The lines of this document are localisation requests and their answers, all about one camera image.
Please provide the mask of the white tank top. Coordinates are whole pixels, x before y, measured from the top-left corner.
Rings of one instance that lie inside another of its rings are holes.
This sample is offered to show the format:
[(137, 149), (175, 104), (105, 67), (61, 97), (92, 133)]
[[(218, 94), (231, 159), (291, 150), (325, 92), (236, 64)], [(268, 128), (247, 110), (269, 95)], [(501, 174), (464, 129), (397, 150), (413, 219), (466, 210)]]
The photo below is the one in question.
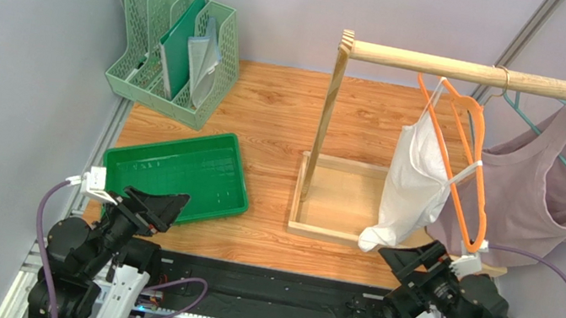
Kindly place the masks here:
[(378, 223), (362, 231), (359, 249), (398, 247), (414, 231), (432, 224), (450, 195), (443, 166), (424, 108), (416, 123), (402, 127), (385, 178)]

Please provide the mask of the orange velvet hanger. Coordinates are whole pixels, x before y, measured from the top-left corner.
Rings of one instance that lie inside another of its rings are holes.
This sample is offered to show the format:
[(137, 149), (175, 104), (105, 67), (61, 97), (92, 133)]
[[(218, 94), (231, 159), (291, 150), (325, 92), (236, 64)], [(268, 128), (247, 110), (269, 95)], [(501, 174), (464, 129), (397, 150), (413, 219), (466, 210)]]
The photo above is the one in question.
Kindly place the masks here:
[[(485, 121), (483, 108), (479, 105), (472, 97), (462, 96), (457, 93), (453, 85), (445, 77), (440, 78), (438, 85), (435, 87), (432, 94), (426, 90), (423, 75), (418, 73), (418, 87), (422, 94), (428, 97), (427, 105), (425, 110), (431, 120), (433, 135), (436, 138), (437, 145), (439, 147), (440, 158), (442, 158), (442, 163), (445, 171), (445, 179), (449, 183), (450, 192), (452, 200), (455, 207), (456, 219), (461, 230), (461, 241), (463, 245), (462, 252), (464, 255), (478, 253), (482, 249), (483, 242), (485, 240), (486, 228), (487, 228), (487, 215), (485, 212), (485, 188), (484, 188), (484, 174), (482, 167), (482, 146), (483, 139), (485, 138)], [(447, 90), (450, 93), (450, 100), (452, 104), (452, 111), (455, 118), (455, 125), (459, 131), (459, 135), (462, 142), (462, 147), (465, 150), (467, 167), (457, 173), (457, 175), (452, 174), (452, 169), (450, 165), (450, 157), (447, 152), (447, 147), (445, 144), (445, 138), (443, 136), (441, 126), (437, 120), (434, 107), (438, 101), (441, 91)], [(461, 124), (461, 118), (457, 112), (456, 107), (460, 105), (466, 112), (471, 116), (470, 123), (474, 128), (474, 142), (473, 145), (469, 145), (467, 142), (466, 133)], [(465, 214), (463, 213), (461, 201), (459, 198), (458, 186), (457, 184), (468, 178), (469, 175), (475, 177), (476, 181), (476, 194), (477, 194), (477, 216), (478, 216), (478, 228), (477, 235), (474, 239), (470, 238), (469, 231), (466, 226)]]

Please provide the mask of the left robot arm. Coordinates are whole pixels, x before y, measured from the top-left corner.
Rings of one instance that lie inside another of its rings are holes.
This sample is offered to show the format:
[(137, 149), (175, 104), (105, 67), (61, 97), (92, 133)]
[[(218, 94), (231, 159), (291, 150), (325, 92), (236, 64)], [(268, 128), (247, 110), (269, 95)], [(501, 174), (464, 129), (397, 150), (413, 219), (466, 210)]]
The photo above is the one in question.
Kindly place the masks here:
[(148, 237), (170, 229), (189, 195), (128, 186), (106, 198), (93, 224), (69, 217), (37, 229), (42, 264), (28, 318), (128, 318), (142, 290), (161, 279), (162, 249)]

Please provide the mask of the mauve tank top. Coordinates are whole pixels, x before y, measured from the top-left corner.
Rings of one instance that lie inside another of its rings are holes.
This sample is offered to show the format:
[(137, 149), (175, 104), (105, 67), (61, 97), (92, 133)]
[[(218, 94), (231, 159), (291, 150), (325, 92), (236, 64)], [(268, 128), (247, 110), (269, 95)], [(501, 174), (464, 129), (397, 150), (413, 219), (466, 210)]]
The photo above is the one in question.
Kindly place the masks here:
[(566, 243), (566, 105), (482, 162), (491, 245), (546, 256)]

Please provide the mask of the green plastic tray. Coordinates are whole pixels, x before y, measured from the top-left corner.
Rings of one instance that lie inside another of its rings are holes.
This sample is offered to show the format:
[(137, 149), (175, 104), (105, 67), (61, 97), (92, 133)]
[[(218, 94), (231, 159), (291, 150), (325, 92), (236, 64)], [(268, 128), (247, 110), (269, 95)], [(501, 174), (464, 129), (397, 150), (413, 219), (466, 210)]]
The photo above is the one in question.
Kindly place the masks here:
[(192, 224), (243, 214), (249, 209), (240, 142), (233, 133), (142, 144), (105, 151), (105, 187), (133, 186), (156, 195), (187, 194), (175, 221)]

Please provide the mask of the wooden clothes rack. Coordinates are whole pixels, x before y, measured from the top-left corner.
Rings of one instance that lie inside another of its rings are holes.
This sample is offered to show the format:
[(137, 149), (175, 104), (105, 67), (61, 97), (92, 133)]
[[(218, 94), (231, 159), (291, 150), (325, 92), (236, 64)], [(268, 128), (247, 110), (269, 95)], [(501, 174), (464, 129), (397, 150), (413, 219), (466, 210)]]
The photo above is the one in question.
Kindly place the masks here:
[(346, 67), (352, 59), (440, 77), (566, 100), (566, 81), (463, 62), (356, 40), (344, 30), (310, 151), (304, 152), (288, 232), (354, 248), (360, 232), (377, 219), (387, 170), (379, 165), (322, 153)]

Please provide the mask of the grey mesh pouch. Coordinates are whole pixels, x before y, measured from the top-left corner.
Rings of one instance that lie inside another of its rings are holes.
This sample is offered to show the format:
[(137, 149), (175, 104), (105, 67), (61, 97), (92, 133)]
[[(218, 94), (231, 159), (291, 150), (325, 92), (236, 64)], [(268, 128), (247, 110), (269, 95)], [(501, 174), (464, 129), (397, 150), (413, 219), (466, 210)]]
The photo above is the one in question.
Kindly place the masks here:
[(191, 105), (199, 109), (213, 88), (216, 67), (222, 61), (217, 37), (217, 20), (208, 19), (206, 34), (188, 38), (189, 90)]

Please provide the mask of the dark green folder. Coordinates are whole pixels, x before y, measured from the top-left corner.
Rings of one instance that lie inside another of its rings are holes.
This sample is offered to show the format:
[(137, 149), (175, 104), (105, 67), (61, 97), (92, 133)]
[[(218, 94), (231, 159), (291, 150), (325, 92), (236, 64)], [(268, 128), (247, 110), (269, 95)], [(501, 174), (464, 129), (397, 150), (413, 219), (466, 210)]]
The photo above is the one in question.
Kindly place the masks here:
[(192, 0), (170, 29), (160, 38), (164, 96), (172, 100), (189, 80), (188, 39), (195, 35), (198, 14), (207, 0)]

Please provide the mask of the light green file organizer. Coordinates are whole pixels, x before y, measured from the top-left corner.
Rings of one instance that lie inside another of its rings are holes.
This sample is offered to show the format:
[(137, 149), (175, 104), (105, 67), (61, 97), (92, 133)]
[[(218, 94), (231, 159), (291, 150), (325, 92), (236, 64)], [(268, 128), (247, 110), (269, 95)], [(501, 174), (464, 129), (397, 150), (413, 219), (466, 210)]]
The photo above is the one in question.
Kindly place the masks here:
[(233, 8), (209, 0), (125, 0), (127, 49), (106, 72), (122, 97), (201, 129), (240, 73)]

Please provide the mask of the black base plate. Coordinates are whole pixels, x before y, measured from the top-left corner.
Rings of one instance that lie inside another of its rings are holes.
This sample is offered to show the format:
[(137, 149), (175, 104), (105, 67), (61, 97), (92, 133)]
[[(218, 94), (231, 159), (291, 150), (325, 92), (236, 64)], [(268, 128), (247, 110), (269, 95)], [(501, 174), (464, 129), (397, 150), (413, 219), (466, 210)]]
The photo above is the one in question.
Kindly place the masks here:
[(163, 253), (168, 280), (193, 283), (162, 291), (161, 306), (209, 318), (385, 318), (388, 290), (173, 251)]

